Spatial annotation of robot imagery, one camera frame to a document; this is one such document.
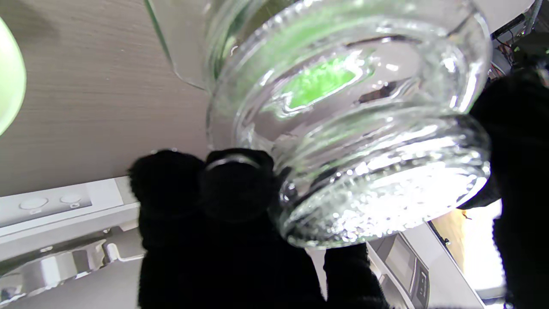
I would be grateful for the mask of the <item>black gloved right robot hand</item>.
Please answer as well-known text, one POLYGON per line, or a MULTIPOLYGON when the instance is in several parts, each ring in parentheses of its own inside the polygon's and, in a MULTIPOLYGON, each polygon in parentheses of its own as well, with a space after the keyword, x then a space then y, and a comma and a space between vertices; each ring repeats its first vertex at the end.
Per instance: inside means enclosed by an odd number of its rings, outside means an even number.
MULTIPOLYGON (((506 303, 548 307, 548 67, 490 83, 470 114, 492 141, 492 173, 466 205, 501 199, 493 239, 506 303)), ((145 256, 140 309, 389 309, 367 246, 327 250, 327 297, 312 259, 283 240, 267 207, 282 181, 263 151, 214 151, 206 161, 163 149, 129 170, 145 256)))

